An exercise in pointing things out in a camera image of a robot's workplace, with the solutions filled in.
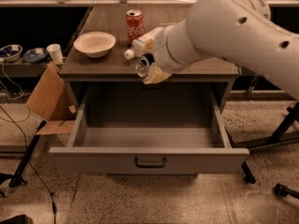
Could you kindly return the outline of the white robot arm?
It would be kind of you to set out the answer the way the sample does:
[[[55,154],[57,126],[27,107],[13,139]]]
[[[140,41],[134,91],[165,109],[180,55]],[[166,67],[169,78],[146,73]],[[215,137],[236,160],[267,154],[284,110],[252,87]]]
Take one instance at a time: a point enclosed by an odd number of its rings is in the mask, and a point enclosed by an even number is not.
[[[146,84],[165,81],[209,57],[235,63],[299,98],[299,35],[270,21],[264,0],[198,0],[184,21],[148,33],[135,49]]]

